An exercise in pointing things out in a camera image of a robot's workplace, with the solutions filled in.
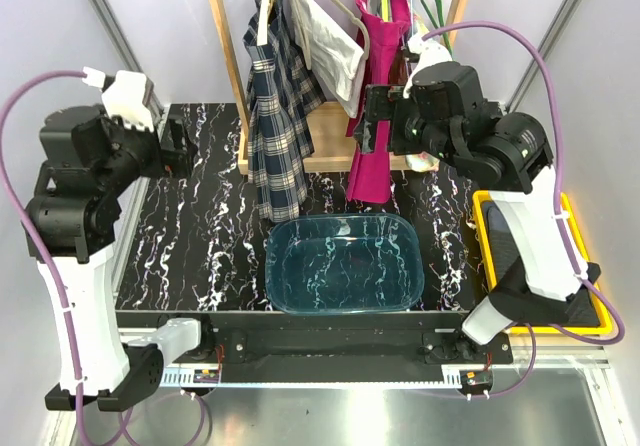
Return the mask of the white skirt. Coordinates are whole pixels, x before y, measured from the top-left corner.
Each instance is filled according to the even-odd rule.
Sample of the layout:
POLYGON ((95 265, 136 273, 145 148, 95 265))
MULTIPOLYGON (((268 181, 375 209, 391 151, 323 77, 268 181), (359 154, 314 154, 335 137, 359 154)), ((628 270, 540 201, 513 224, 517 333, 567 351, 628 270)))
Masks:
POLYGON ((359 112, 363 48, 315 0, 289 0, 295 41, 308 70, 321 79, 350 118, 359 112))

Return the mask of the navy plaid skirt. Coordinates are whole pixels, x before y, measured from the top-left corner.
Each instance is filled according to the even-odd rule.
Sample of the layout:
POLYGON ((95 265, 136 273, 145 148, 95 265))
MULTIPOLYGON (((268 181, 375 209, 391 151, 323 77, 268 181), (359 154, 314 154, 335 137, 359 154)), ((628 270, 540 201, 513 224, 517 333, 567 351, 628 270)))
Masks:
POLYGON ((251 61, 248 181, 256 188, 260 217, 280 223, 297 218, 306 200, 303 161, 315 152, 307 116, 326 98, 289 28, 284 0, 272 9, 267 44, 256 45, 260 2, 255 0, 243 37, 251 61))

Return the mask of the magenta pleated skirt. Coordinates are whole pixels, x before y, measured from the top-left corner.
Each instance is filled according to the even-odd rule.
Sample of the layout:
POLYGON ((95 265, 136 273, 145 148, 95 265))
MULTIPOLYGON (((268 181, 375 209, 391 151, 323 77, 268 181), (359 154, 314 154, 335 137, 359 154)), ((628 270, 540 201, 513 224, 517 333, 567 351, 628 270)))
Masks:
POLYGON ((355 0, 369 37, 357 116, 348 123, 346 135, 355 141, 347 198, 383 204, 391 196, 391 165, 388 144, 393 105, 388 98, 390 75, 397 64, 402 38, 409 31, 407 0, 389 0, 391 18, 383 19, 355 0))

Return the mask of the wooden hanger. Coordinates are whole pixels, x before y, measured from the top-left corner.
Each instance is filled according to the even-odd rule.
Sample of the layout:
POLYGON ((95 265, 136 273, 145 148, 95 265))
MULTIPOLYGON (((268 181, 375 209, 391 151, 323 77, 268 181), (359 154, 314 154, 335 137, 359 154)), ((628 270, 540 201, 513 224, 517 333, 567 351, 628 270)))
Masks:
POLYGON ((268 41, 268 28, 272 9, 276 0, 261 0, 258 18, 256 45, 264 46, 268 41))

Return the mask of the grey hanger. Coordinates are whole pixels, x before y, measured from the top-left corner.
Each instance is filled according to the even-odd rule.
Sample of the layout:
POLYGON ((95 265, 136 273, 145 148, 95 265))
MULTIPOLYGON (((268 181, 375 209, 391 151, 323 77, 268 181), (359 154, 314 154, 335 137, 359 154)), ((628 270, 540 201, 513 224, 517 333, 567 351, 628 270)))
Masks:
POLYGON ((309 70, 335 63, 347 72, 369 58, 370 37, 364 23, 339 0, 330 0, 364 36, 359 45, 315 0, 289 0, 295 38, 309 70))

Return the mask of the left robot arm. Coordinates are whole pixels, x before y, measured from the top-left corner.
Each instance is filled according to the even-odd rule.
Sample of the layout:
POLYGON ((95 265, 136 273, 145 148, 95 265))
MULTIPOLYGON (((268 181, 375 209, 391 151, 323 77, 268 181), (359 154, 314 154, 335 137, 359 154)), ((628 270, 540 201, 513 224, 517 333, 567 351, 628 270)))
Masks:
POLYGON ((63 361, 45 397, 50 411, 76 401, 124 412, 152 396, 165 367, 183 354, 196 362, 215 352, 216 338, 196 319, 170 319, 155 332, 122 342, 112 273, 119 197, 140 178, 186 179, 196 147, 183 122, 168 118, 172 146, 154 127, 134 128, 104 107, 76 106, 49 115, 39 133, 46 154, 26 212, 57 268, 50 272, 27 241, 52 303, 63 361))

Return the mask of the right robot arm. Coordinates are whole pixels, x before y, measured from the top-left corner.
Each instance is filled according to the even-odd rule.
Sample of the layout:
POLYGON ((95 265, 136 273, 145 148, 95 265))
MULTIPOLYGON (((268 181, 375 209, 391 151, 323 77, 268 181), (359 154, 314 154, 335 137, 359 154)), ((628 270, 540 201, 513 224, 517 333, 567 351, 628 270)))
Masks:
POLYGON ((404 85, 364 89, 355 138, 371 153, 379 123, 390 126, 386 149, 426 152, 486 190, 505 220, 518 255, 454 337, 466 362, 486 355, 490 342, 513 324, 559 326, 578 294, 600 274, 586 260, 556 196, 556 170, 544 127, 525 113, 503 114, 484 97, 476 70, 455 61, 416 71, 404 85))

